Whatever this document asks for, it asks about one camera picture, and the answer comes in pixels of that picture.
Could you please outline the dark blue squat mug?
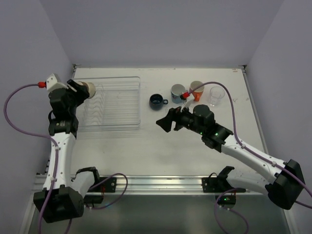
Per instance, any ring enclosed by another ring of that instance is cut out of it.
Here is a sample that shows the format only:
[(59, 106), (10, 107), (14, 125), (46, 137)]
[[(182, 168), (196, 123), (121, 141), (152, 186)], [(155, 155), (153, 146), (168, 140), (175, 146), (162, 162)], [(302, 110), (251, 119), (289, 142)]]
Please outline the dark blue squat mug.
[(164, 99), (163, 96), (160, 94), (153, 94), (149, 98), (149, 106), (154, 111), (162, 109), (162, 107), (167, 104), (168, 100)]

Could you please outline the light blue floral mug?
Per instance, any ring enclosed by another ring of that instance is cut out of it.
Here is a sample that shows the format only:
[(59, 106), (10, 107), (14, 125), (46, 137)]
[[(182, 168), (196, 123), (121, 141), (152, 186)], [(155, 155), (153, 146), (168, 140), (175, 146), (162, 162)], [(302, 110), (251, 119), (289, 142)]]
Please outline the light blue floral mug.
[(171, 87), (171, 99), (175, 104), (183, 102), (183, 99), (180, 97), (183, 93), (186, 92), (186, 88), (182, 84), (174, 84)]

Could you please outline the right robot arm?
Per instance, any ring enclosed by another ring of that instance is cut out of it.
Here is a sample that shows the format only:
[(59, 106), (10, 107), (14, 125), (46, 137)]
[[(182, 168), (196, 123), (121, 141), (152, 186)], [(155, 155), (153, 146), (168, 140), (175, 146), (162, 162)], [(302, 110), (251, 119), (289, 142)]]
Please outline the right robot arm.
[(167, 115), (156, 121), (165, 132), (186, 128), (201, 135), (204, 144), (220, 153), (231, 156), (255, 170), (255, 179), (222, 179), (233, 188), (247, 189), (267, 195), (272, 203), (289, 210), (304, 189), (305, 181), (300, 164), (285, 162), (270, 156), (240, 140), (234, 132), (218, 124), (207, 105), (169, 109)]

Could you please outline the beige bottomed cup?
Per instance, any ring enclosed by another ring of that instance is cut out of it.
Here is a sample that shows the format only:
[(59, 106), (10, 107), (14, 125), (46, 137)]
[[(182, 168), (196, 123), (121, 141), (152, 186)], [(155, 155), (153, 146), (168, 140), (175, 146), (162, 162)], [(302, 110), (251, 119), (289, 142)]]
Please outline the beige bottomed cup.
[(89, 93), (89, 97), (88, 99), (91, 99), (94, 97), (94, 95), (96, 94), (96, 87), (93, 83), (90, 82), (83, 82), (82, 83), (85, 87), (87, 87), (87, 91)]

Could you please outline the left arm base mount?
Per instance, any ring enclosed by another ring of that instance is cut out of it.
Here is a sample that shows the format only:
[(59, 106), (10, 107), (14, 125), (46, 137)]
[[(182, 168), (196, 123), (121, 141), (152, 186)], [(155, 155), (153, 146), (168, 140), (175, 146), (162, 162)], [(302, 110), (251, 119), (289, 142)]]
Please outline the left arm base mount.
[(84, 197), (84, 205), (88, 207), (95, 207), (95, 205), (101, 204), (106, 194), (112, 194), (116, 192), (117, 178), (113, 177), (109, 180), (101, 183), (93, 189), (88, 191), (88, 194)]

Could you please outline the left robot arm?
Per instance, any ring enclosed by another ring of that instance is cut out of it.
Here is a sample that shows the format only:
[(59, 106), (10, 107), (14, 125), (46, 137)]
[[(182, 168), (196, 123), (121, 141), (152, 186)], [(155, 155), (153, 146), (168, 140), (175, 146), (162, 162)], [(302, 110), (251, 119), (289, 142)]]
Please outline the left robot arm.
[(99, 181), (95, 167), (79, 169), (71, 178), (71, 159), (78, 132), (77, 108), (96, 93), (94, 84), (69, 80), (67, 84), (49, 78), (46, 88), (52, 112), (49, 114), (51, 137), (50, 164), (41, 192), (33, 202), (40, 217), (53, 223), (81, 217), (84, 198), (90, 187)]

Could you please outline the clear glass with sticker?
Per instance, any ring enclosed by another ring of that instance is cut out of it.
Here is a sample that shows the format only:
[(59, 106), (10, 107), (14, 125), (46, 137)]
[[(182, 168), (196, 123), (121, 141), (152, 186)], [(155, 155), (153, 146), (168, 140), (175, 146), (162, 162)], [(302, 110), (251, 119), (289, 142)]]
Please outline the clear glass with sticker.
[(210, 104), (212, 106), (218, 105), (221, 102), (221, 100), (224, 98), (224, 96), (225, 96), (225, 91), (222, 87), (215, 86), (211, 88), (210, 89)]

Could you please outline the orange mug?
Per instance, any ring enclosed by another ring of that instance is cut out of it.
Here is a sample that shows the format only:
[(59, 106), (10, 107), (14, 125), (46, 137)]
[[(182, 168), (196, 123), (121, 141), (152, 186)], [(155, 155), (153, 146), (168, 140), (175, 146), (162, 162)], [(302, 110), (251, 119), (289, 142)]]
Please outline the orange mug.
[(204, 86), (199, 87), (200, 85), (202, 85), (203, 83), (201, 81), (193, 81), (190, 84), (190, 88), (189, 91), (192, 92), (192, 95), (194, 97), (194, 101), (198, 102), (204, 92)]

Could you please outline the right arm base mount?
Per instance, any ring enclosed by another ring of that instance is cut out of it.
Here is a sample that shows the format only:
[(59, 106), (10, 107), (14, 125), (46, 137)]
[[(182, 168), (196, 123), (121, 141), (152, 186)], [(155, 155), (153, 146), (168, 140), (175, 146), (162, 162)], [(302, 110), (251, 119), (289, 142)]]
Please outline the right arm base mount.
[[(227, 181), (228, 174), (234, 170), (233, 166), (226, 166), (219, 174), (211, 173), (207, 177), (201, 179), (201, 186), (204, 193), (223, 193), (230, 189), (234, 189), (233, 186)], [(217, 204), (226, 207), (233, 208), (236, 204), (236, 193), (245, 193), (246, 189), (238, 188), (236, 191), (232, 191), (229, 195), (223, 195), (221, 198), (218, 198), (218, 195), (215, 195)]]

